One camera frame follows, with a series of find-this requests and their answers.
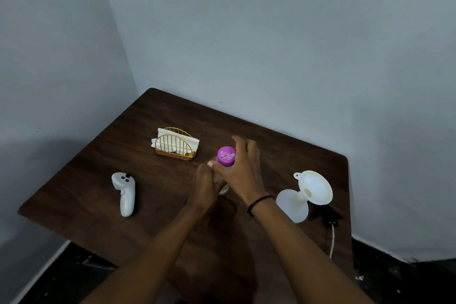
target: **purple bottle cap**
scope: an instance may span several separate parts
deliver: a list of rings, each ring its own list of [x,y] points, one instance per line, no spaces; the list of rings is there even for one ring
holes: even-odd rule
[[[217,152],[217,162],[221,163],[225,167],[234,165],[236,158],[236,149],[230,146],[221,147]]]

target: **bottle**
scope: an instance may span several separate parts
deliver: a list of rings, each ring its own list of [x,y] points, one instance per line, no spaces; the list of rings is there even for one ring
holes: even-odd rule
[[[223,166],[225,169],[230,170],[231,167],[234,165],[234,160],[236,158],[236,149],[230,146],[221,147],[217,152],[217,162]],[[214,183],[218,182],[221,179],[221,175],[215,173],[214,175]],[[222,196],[227,193],[229,189],[229,185],[226,184],[219,192],[219,196]]]

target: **floor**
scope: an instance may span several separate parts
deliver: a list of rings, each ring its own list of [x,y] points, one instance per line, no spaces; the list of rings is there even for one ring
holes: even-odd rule
[[[450,289],[456,283],[456,260],[406,264],[361,242],[352,242],[358,273],[355,281],[375,303],[448,302],[453,298]],[[77,304],[114,270],[108,261],[71,243],[20,304]],[[171,297],[160,302],[178,302]]]

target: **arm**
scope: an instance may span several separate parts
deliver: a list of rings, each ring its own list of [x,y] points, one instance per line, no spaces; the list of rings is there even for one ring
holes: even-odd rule
[[[213,178],[213,172],[206,165],[200,165],[195,188],[186,206],[140,254],[119,267],[81,304],[155,303],[188,234],[215,202],[220,187],[225,184],[220,181],[215,185]]]
[[[209,161],[208,165],[249,206],[267,195],[259,169],[259,149],[252,140],[245,141],[237,136],[233,139],[236,141],[236,161],[231,170],[225,171],[214,161]],[[274,245],[299,303],[373,304],[272,199],[256,204],[252,213]]]

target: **black bracelet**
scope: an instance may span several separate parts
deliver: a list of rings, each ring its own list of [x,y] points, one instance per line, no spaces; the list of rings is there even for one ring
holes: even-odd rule
[[[255,215],[252,214],[252,209],[254,208],[254,206],[256,206],[256,204],[258,204],[262,200],[265,200],[266,198],[272,198],[272,196],[271,195],[267,195],[267,196],[263,196],[263,197],[258,198],[254,203],[252,203],[251,205],[248,206],[247,213],[250,214],[250,216],[255,216]]]

